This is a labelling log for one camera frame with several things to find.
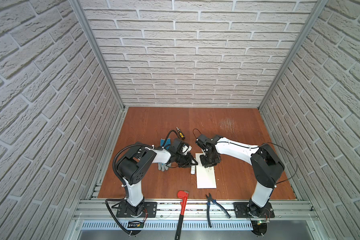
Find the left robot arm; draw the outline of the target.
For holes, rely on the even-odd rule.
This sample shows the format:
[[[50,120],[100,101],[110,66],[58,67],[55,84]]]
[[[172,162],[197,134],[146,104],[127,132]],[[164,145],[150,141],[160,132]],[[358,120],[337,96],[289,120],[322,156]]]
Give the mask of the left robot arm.
[[[177,163],[178,168],[197,166],[198,162],[191,154],[192,147],[176,139],[171,144],[155,147],[140,142],[123,148],[115,156],[112,168],[122,182],[126,192],[127,209],[133,217],[144,212],[145,198],[141,181],[152,164]]]

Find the white glue stick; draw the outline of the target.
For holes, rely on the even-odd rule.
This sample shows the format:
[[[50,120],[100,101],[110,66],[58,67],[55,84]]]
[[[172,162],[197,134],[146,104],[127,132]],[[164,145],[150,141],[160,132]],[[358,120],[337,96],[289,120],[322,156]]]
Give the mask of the white glue stick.
[[[192,166],[191,167],[191,174],[194,175],[196,173],[196,167]]]

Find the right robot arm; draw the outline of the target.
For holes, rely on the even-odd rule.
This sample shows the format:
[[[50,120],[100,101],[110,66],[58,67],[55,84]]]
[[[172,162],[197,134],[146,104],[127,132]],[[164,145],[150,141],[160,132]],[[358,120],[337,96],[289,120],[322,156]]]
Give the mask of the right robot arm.
[[[220,163],[221,155],[234,157],[253,167],[257,184],[247,204],[247,210],[250,216],[260,217],[285,169],[285,165],[273,148],[269,144],[247,145],[219,135],[213,138],[200,135],[196,139],[196,144],[204,153],[200,156],[200,160],[205,168]]]

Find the cream envelope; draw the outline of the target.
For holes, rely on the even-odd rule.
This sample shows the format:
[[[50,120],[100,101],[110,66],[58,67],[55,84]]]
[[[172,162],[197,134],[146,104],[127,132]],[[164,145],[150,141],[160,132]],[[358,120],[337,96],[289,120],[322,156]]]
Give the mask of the cream envelope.
[[[196,161],[198,165],[196,166],[196,176],[197,176],[197,188],[198,189],[216,189],[216,177],[214,167],[205,168],[202,163],[200,156],[203,154],[196,153]]]

